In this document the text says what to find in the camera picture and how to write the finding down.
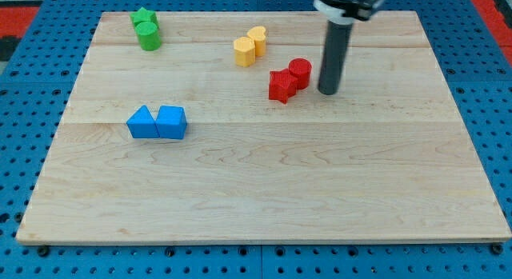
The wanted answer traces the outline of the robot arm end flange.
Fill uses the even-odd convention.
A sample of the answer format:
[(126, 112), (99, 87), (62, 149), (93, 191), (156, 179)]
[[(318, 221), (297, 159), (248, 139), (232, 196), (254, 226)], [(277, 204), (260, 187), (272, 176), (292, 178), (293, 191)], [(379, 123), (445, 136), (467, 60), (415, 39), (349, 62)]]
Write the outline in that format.
[(368, 21), (385, 0), (314, 0), (314, 8), (327, 20), (338, 25), (349, 25), (354, 20)]

